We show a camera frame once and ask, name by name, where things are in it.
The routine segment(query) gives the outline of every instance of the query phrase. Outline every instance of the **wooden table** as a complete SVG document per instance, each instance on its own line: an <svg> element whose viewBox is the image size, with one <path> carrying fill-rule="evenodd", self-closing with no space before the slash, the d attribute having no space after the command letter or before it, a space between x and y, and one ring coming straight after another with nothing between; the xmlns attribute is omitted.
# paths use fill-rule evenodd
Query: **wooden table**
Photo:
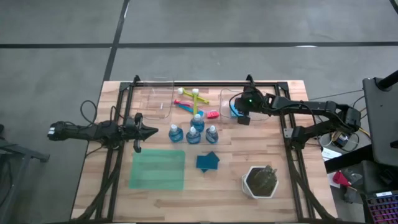
<svg viewBox="0 0 398 224"><path fill-rule="evenodd" d="M303 81L287 81L292 100L308 100ZM98 121L109 119L110 108L116 105L120 82L104 82L98 104ZM219 110L225 99L242 91L242 87L199 87L200 96L210 104L205 110ZM273 88L261 87L263 92L274 93ZM259 115L249 126L236 123L224 116L205 120L206 128L215 125L220 136L219 143L209 144L202 136L198 145L183 142L172 144L168 137L171 124L180 126L184 134L188 131L192 115L185 110L171 106L169 89L135 87L131 105L131 115L141 112L146 116L144 124L159 128L159 132L146 142L141 142L143 150L178 149L184 150L185 188L183 191L136 190L129 189L132 166L132 141L124 147L118 196L114 211L114 222L276 222L296 221L294 199L287 167L284 142L278 116L266 120ZM189 100L177 95L174 99ZM308 115L295 115L297 125L309 126L312 118ZM88 151L98 143L90 143ZM197 155L214 151L220 158L218 170L203 173L195 168ZM92 153L85 161L80 184L73 207L72 218L82 214L98 193L101 185L106 150ZM311 191L327 211L336 217L336 209L331 194L322 155L318 146L308 145L303 150L305 167ZM271 165L277 169L279 186L272 199L254 200L243 194L241 177L251 166ZM304 212L305 199L300 194Z"/></svg>

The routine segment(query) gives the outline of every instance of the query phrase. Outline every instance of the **green towel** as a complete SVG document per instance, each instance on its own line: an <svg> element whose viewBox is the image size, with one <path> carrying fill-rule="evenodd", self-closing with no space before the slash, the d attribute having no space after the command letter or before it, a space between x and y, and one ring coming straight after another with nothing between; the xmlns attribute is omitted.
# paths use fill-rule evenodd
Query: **green towel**
<svg viewBox="0 0 398 224"><path fill-rule="evenodd" d="M185 152L142 149L132 157L130 189L183 190Z"/></svg>

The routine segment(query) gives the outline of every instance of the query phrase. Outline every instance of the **concrete floor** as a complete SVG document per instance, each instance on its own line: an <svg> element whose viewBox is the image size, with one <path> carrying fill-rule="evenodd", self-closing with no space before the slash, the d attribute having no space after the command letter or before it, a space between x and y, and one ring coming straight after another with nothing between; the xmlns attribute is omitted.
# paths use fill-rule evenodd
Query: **concrete floor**
<svg viewBox="0 0 398 224"><path fill-rule="evenodd" d="M111 43L123 0L3 0L0 44ZM388 0L131 0L121 42L397 41ZM51 123L85 123L98 100L110 49L0 49L0 123L9 141L51 154L33 162L13 223L68 220L86 142L51 142ZM397 69L398 47L119 49L111 80L304 80L310 98L361 88ZM361 93L329 98L352 103ZM366 120L363 127L368 128ZM361 136L361 145L367 144ZM360 205L333 191L339 217L363 221Z"/></svg>

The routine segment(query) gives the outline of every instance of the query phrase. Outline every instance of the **hexagonal pot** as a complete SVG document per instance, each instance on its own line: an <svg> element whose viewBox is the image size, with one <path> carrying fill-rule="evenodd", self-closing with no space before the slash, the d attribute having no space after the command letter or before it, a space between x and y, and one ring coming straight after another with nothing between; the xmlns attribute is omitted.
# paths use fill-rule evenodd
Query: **hexagonal pot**
<svg viewBox="0 0 398 224"><path fill-rule="evenodd" d="M252 167L250 167L249 171L248 171L246 174L244 174L244 175L242 176L242 190L243 190L243 192L244 192L246 195L248 195L249 197L254 198L254 199L267 199L267 198L272 198L272 196L274 196L274 194L275 194L276 188L278 187L279 180L276 180L276 184L275 184L275 186L274 186L274 189L272 190L272 192L271 192L269 195L262 195L262 196L254 195L254 194L252 193L252 190L250 189L248 183L247 183L247 180L248 180L249 174L250 174L251 171L252 171L253 169L255 169L255 168L266 168L266 166L252 166Z"/></svg>

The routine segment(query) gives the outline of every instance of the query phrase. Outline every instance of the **blue bottle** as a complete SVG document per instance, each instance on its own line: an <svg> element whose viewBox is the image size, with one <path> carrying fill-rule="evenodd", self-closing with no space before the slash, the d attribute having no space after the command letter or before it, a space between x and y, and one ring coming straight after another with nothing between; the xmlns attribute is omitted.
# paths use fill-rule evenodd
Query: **blue bottle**
<svg viewBox="0 0 398 224"><path fill-rule="evenodd" d="M206 129L206 139L212 144L216 144L218 142L218 133L214 125L211 125L210 128Z"/></svg>
<svg viewBox="0 0 398 224"><path fill-rule="evenodd" d="M177 127L177 125L172 124L169 131L169 138L172 142L179 142L184 138L182 129Z"/></svg>
<svg viewBox="0 0 398 224"><path fill-rule="evenodd" d="M191 120L191 127L195 127L198 132L202 132L205 128L205 122L202 120L200 114L195 114Z"/></svg>
<svg viewBox="0 0 398 224"><path fill-rule="evenodd" d="M200 142L200 133L193 126L186 137L189 144L198 144Z"/></svg>

